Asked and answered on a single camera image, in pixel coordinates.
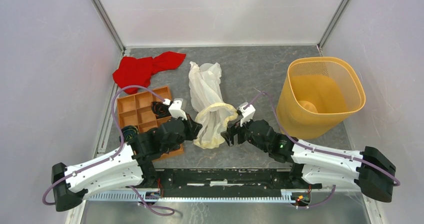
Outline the cream plastic trash bag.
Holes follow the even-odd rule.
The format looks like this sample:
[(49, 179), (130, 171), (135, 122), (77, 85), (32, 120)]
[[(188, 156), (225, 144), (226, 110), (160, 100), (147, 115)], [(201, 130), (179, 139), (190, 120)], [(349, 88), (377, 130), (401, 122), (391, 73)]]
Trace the cream plastic trash bag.
[(237, 119), (236, 108), (225, 103), (220, 83), (222, 69), (219, 63), (198, 65), (190, 62), (189, 90), (191, 105), (197, 112), (195, 122), (202, 125), (194, 145), (202, 149), (218, 148), (225, 142), (221, 136), (229, 122)]

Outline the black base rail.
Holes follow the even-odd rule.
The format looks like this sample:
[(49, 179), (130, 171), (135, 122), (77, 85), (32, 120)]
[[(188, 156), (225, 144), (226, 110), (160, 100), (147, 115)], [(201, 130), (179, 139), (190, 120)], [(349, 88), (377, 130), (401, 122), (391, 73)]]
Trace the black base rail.
[(162, 197), (279, 197), (282, 190), (321, 189), (301, 178), (299, 164), (292, 168), (164, 168), (136, 188), (158, 189)]

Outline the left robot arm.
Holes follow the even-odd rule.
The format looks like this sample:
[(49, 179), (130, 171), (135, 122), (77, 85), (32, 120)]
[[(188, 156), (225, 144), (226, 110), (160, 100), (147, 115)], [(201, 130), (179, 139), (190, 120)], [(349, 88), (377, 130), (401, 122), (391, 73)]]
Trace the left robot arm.
[(98, 158), (70, 166), (55, 164), (51, 190), (56, 211), (70, 210), (90, 196), (116, 188), (156, 187), (159, 176), (153, 160), (197, 139), (201, 128), (190, 116), (171, 118)]

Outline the black rolled bag upper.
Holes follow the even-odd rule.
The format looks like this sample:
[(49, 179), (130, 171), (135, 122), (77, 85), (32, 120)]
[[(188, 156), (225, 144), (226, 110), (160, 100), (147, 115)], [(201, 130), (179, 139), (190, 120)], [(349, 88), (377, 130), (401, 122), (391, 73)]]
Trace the black rolled bag upper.
[(156, 119), (165, 118), (171, 116), (169, 112), (169, 105), (164, 104), (163, 102), (153, 101), (150, 104), (151, 111), (155, 115)]

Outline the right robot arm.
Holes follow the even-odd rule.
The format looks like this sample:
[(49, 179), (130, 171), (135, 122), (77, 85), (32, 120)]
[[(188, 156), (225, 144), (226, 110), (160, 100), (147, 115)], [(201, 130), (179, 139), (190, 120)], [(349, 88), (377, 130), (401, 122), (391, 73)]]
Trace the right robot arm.
[(280, 163), (291, 163), (289, 182), (295, 188), (305, 184), (335, 185), (361, 191), (380, 202), (391, 202), (395, 165), (378, 149), (363, 151), (324, 147), (277, 133), (265, 120), (240, 121), (221, 133), (229, 146), (248, 142)]

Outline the red cloth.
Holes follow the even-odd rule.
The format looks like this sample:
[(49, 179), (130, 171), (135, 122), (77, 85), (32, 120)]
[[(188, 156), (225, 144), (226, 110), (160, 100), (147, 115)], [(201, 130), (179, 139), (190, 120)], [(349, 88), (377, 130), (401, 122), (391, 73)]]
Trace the red cloth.
[(119, 67), (112, 74), (114, 82), (121, 89), (130, 85), (148, 87), (151, 77), (159, 72), (175, 70), (185, 60), (186, 54), (167, 51), (156, 57), (123, 57)]

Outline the yellow mesh trash bin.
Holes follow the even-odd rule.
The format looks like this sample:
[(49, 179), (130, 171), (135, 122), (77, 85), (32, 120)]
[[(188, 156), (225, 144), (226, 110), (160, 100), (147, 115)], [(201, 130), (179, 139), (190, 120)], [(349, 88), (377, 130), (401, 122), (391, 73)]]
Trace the yellow mesh trash bin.
[(322, 136), (360, 111), (366, 94), (354, 69), (335, 57), (293, 61), (276, 107), (281, 131), (299, 139)]

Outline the dark blue-yellow rolled bag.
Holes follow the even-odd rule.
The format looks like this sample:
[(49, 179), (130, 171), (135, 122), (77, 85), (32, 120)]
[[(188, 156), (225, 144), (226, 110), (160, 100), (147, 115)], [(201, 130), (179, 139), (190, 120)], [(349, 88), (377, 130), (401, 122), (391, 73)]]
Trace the dark blue-yellow rolled bag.
[(139, 130), (134, 125), (128, 125), (121, 129), (123, 135), (123, 142), (128, 142), (130, 139), (139, 135)]

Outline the orange compartment tray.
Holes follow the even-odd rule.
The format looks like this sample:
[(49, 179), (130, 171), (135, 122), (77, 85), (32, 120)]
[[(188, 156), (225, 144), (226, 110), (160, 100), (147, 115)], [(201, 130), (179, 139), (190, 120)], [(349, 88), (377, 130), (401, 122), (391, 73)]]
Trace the orange compartment tray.
[(151, 110), (153, 101), (160, 101), (160, 99), (149, 91), (117, 98), (116, 120), (119, 127), (122, 129), (125, 126), (134, 125), (139, 133), (142, 133), (170, 121), (170, 116), (156, 119)]

